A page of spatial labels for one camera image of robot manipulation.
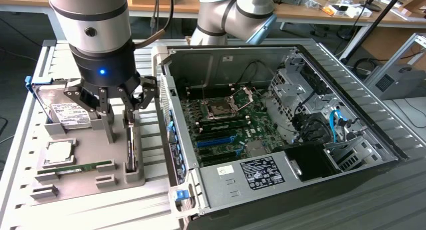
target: blue pcie slot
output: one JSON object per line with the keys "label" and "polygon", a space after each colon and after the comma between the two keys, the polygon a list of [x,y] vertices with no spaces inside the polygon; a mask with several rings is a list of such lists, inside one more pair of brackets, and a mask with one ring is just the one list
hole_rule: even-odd
{"label": "blue pcie slot", "polygon": [[234,142],[234,139],[235,139],[235,136],[230,136],[230,137],[221,138],[221,139],[213,139],[209,141],[197,142],[197,148],[210,147],[210,146],[221,145],[221,144],[230,144]]}

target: green circuit board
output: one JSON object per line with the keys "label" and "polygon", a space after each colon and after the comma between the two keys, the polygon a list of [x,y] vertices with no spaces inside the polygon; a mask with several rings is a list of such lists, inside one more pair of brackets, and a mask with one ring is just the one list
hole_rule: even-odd
{"label": "green circuit board", "polygon": [[[281,135],[274,127],[274,123],[267,115],[261,97],[254,93],[251,97],[253,102],[234,115],[234,117],[239,118],[249,116],[249,121],[243,121],[246,125],[243,127],[235,127],[235,125],[233,125],[235,123],[230,121],[229,124],[222,124],[221,128],[223,128],[218,129],[215,132],[226,134],[227,137],[233,137],[233,142],[207,147],[197,147],[198,142],[209,141],[209,139],[202,139],[199,141],[197,138],[199,136],[205,136],[199,133],[199,126],[197,126],[197,122],[210,121],[209,119],[206,119],[209,115],[206,103],[209,103],[214,108],[214,105],[223,105],[225,98],[218,97],[197,100],[181,100],[181,107],[183,110],[182,112],[187,125],[191,145],[201,166],[205,167],[238,159],[246,159],[254,156],[259,156],[262,153],[267,154],[277,146],[282,146],[286,144],[286,141],[281,138]],[[239,107],[243,106],[245,103],[247,103],[247,95],[243,91],[239,91],[234,95],[234,103]],[[221,113],[219,116],[231,115],[231,112],[229,110],[225,110],[222,108],[217,108],[215,110],[215,112]],[[261,145],[261,147],[255,150],[255,152],[251,152],[249,151],[249,148],[253,149],[254,145]]]}

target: gray floor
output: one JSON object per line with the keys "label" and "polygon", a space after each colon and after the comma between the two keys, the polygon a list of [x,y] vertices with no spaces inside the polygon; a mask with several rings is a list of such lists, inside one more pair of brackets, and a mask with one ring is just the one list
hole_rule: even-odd
{"label": "gray floor", "polygon": [[[44,39],[54,39],[46,15],[37,13],[13,14],[10,12],[0,12],[0,18],[38,44],[42,43]],[[133,17],[130,22],[133,39],[148,38],[150,35],[149,18]],[[190,35],[190,29],[195,27],[195,24],[195,19],[174,19],[164,38],[183,38],[185,35]],[[267,36],[269,38],[299,38],[301,36],[313,38],[317,42],[322,42],[333,52],[341,42],[341,39],[335,35],[338,26],[330,26],[326,38],[310,35],[311,27],[307,24],[289,23],[286,25],[285,30],[295,33],[295,35],[279,31],[278,27],[279,23],[275,24],[274,30]],[[0,22],[0,48],[17,54],[26,55],[34,59],[38,57],[40,47],[24,39],[2,22]],[[370,57],[363,49],[355,53],[351,62],[362,57]],[[0,116],[8,119],[8,126],[0,136],[0,140],[14,134],[26,95],[24,78],[25,76],[32,75],[34,66],[36,63],[33,61],[5,54],[0,50]],[[12,140],[0,144],[0,160],[6,159],[10,144]]]}

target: motherboard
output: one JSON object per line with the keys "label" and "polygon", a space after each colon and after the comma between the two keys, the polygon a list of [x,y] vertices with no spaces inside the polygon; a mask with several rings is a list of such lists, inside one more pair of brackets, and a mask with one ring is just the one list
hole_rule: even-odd
{"label": "motherboard", "polygon": [[286,144],[254,88],[242,86],[226,97],[182,99],[181,108],[202,167],[265,155]]}

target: warning label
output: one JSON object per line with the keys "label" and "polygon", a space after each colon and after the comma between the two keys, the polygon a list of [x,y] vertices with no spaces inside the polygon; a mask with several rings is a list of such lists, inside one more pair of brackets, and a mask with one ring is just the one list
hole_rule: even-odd
{"label": "warning label", "polygon": [[270,156],[241,163],[241,168],[253,190],[285,182],[274,159]]}
{"label": "warning label", "polygon": [[76,103],[52,104],[52,109],[62,125],[86,124],[90,122],[88,112]]}

